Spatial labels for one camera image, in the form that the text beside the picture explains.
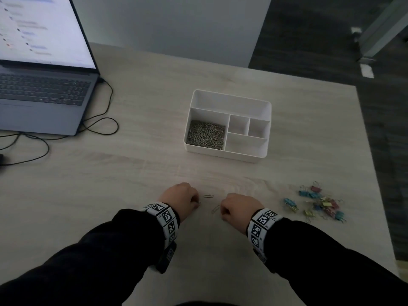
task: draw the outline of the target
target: hand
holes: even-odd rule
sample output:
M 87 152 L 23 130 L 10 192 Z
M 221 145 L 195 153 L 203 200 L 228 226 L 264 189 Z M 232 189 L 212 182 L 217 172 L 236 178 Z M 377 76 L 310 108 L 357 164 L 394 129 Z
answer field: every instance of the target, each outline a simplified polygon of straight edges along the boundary
M 159 202 L 166 203 L 177 211 L 180 222 L 183 222 L 194 209 L 198 208 L 198 199 L 198 191 L 188 182 L 182 182 L 164 191 L 159 197 Z
M 263 208 L 257 199 L 237 193 L 229 193 L 220 205 L 222 219 L 243 234 L 255 211 Z

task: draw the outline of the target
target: white wall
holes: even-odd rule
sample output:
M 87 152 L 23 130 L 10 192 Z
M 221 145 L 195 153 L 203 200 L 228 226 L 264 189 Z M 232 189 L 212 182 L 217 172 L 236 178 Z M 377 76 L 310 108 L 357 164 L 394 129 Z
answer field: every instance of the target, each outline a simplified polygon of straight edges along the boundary
M 271 0 L 73 0 L 91 42 L 247 67 Z

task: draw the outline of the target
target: black sleeve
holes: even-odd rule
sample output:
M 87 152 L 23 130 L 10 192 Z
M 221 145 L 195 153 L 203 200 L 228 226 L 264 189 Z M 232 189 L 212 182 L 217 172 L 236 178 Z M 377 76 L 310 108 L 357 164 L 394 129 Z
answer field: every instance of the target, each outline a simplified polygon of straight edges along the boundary
M 307 306 L 389 305 L 406 299 L 408 283 L 304 222 L 277 221 L 264 249 L 269 269 L 287 279 Z
M 154 216 L 121 210 L 77 244 L 1 285 L 0 305 L 121 305 L 163 248 Z

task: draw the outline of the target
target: laptop keyboard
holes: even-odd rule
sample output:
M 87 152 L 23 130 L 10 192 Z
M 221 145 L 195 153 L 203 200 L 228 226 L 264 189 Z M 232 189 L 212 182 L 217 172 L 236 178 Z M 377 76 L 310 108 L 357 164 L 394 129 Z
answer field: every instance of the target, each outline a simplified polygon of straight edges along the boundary
M 0 98 L 81 106 L 91 82 L 0 74 Z

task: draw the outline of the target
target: desk surface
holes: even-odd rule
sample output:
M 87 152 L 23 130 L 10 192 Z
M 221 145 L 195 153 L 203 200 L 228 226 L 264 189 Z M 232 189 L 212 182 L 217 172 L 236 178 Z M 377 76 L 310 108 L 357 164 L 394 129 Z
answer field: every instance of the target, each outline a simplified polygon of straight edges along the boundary
M 147 271 L 126 305 L 169 306 L 189 300 L 302 304 L 288 282 L 255 257 L 247 239 L 211 210 L 227 193 L 237 192 L 258 198 L 283 216 L 304 220 L 284 209 L 282 199 L 298 199 L 299 185 L 314 180 L 345 201 L 347 223 L 319 219 L 312 224 L 396 272 L 355 87 L 109 46 L 92 48 L 102 76 L 114 87 L 109 116 L 121 129 L 114 136 L 84 133 L 51 142 L 49 156 L 0 173 L 0 282 L 43 263 L 119 209 L 140 208 L 182 181 L 215 197 L 202 199 L 183 223 L 168 272 Z M 268 156 L 251 164 L 186 152 L 183 135 L 195 89 L 270 101 Z M 90 114 L 102 112 L 108 97 L 109 88 L 98 87 Z M 106 122 L 95 129 L 110 131 L 113 125 Z M 3 138 L 1 145 L 9 140 Z M 6 154 L 17 161 L 44 150 L 42 142 L 22 137 Z M 167 289 L 158 294 L 162 285 Z

